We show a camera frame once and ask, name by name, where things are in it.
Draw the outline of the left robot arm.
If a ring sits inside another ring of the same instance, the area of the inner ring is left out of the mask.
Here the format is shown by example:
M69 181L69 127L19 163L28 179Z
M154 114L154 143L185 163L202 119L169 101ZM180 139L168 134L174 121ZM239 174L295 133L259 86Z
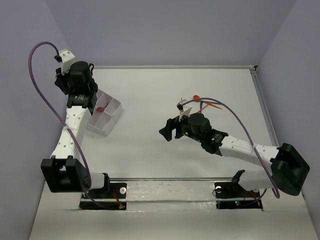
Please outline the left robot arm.
M106 173L91 174L81 149L86 127L93 115L98 85L93 79L94 65L86 61L72 63L68 73L56 70L55 85L68 96L66 117L58 143L50 158L40 165L52 193L88 193L93 190L104 198L110 194Z

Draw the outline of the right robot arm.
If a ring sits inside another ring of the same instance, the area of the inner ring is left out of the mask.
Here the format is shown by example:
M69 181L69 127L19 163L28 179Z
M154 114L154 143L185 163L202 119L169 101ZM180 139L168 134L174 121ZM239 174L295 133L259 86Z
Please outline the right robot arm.
M210 154L262 167L262 171L241 169L233 176L230 190L235 196L258 189L274 189L298 196L310 171L310 166L291 144L266 146L241 140L212 128L202 113L170 118L159 133L169 142L173 131L175 139L186 136L199 142Z

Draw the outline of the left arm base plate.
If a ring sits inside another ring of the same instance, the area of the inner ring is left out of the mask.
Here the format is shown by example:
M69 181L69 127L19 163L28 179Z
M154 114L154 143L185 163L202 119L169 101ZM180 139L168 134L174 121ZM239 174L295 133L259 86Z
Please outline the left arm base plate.
M82 194L79 202L81 210L125 211L127 209L127 183L111 182L110 190L92 189L88 195Z

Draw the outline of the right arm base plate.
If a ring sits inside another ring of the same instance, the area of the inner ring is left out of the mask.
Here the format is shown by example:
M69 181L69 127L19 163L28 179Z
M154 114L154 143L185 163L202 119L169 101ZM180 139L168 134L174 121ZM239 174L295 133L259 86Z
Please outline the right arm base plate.
M218 210L263 209L260 192L246 191L237 183L215 182L212 195Z

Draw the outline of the orange purple spoon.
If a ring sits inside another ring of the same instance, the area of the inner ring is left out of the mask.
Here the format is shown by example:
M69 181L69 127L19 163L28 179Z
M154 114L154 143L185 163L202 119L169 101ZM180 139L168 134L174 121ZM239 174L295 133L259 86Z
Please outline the orange purple spoon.
M108 104L106 104L105 106L98 106L98 107L96 108L96 111L97 111L98 113L103 113L103 112L105 111L105 109L107 108L107 106L108 106Z

